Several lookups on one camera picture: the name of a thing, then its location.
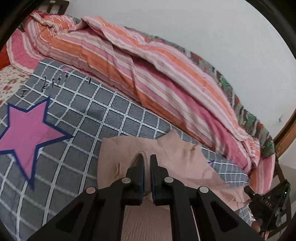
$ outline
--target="red fabric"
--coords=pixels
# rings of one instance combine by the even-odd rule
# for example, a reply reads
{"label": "red fabric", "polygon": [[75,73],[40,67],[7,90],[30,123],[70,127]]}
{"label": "red fabric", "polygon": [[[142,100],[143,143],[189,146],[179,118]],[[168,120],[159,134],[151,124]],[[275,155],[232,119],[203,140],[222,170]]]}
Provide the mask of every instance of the red fabric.
{"label": "red fabric", "polygon": [[0,51],[0,70],[3,69],[4,67],[10,65],[8,54],[6,51],[6,44]]}

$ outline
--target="round metal screw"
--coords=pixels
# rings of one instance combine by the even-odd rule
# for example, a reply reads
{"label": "round metal screw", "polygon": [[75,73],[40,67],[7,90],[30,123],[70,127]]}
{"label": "round metal screw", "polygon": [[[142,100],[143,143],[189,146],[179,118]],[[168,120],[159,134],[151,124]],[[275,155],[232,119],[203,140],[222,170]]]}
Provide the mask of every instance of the round metal screw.
{"label": "round metal screw", "polygon": [[94,187],[89,187],[86,189],[86,193],[88,194],[93,194],[96,191],[96,189]]}
{"label": "round metal screw", "polygon": [[200,187],[200,192],[202,193],[208,193],[209,189],[205,186]]}
{"label": "round metal screw", "polygon": [[129,177],[124,177],[121,181],[123,183],[127,184],[127,183],[130,183],[131,182],[131,179]]}
{"label": "round metal screw", "polygon": [[166,177],[165,178],[166,183],[172,183],[173,181],[174,181],[174,179],[172,177]]}

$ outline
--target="pink and orange striped blanket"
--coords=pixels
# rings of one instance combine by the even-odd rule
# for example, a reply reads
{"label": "pink and orange striped blanket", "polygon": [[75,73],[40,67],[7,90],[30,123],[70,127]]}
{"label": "pink and orange striped blanket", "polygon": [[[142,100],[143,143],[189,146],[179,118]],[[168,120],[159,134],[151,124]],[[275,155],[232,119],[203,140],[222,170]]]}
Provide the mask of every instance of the pink and orange striped blanket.
{"label": "pink and orange striped blanket", "polygon": [[226,96],[184,53],[98,16],[79,24],[33,12],[7,42],[10,62],[32,73],[44,57],[95,76],[157,113],[250,174],[257,193],[271,185],[275,155],[238,124]]}

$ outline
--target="pink star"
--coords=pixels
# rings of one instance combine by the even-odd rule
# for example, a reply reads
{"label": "pink star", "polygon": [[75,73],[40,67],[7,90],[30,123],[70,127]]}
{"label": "pink star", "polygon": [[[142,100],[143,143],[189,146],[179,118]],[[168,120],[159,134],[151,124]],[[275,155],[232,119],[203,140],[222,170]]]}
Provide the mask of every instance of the pink star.
{"label": "pink star", "polygon": [[28,181],[34,177],[40,147],[72,138],[46,122],[48,105],[49,98],[29,110],[8,105],[9,124],[0,136],[0,154],[14,154]]}

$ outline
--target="wooden headboard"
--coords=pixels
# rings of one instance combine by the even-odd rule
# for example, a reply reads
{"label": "wooden headboard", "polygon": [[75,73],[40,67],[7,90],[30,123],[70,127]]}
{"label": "wooden headboard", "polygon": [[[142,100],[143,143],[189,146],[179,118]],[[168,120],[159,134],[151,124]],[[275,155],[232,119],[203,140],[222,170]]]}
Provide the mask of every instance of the wooden headboard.
{"label": "wooden headboard", "polygon": [[65,0],[46,0],[42,3],[42,5],[47,6],[46,12],[48,13],[50,13],[53,6],[59,6],[59,11],[57,14],[65,14],[69,3],[70,3],[69,1],[65,1]]}

